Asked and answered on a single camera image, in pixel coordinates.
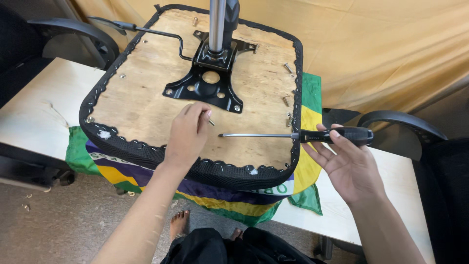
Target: beige curtain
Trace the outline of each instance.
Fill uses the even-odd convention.
[[[74,0],[86,16],[144,25],[154,4],[209,0]],[[467,0],[240,0],[240,18],[303,43],[303,71],[322,78],[323,107],[409,112],[469,73]],[[125,48],[132,38],[99,26]]]

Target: forearm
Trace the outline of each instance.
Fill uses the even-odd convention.
[[[160,164],[93,263],[151,263],[168,205],[186,173]]]
[[[398,212],[387,197],[350,206],[370,264],[424,264]]]

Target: black metal mounting plate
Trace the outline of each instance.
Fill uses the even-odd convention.
[[[207,56],[209,33],[195,31],[194,36],[200,40],[200,45],[189,73],[181,80],[167,84],[163,95],[175,99],[198,100],[233,113],[242,113],[243,101],[233,91],[231,72],[237,54],[254,50],[256,45],[232,39],[229,50],[225,50],[218,59],[210,60]],[[216,72],[219,81],[213,84],[205,82],[203,75],[208,71]]]

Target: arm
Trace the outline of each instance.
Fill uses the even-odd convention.
[[[319,131],[325,130],[318,124]],[[329,175],[335,190],[352,211],[368,263],[424,264],[401,217],[384,191],[378,167],[368,147],[357,147],[331,131],[336,155],[320,142],[303,148]]]
[[[197,102],[174,119],[164,161],[92,263],[151,263],[168,205],[207,141],[211,114],[209,105]]]

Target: bare foot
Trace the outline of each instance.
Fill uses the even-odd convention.
[[[239,228],[236,228],[233,232],[233,234],[230,237],[230,240],[235,240],[237,237],[242,239],[242,230]]]
[[[177,234],[185,234],[184,231],[187,225],[187,219],[189,218],[189,211],[181,211],[171,218],[169,225],[169,237],[173,241]]]

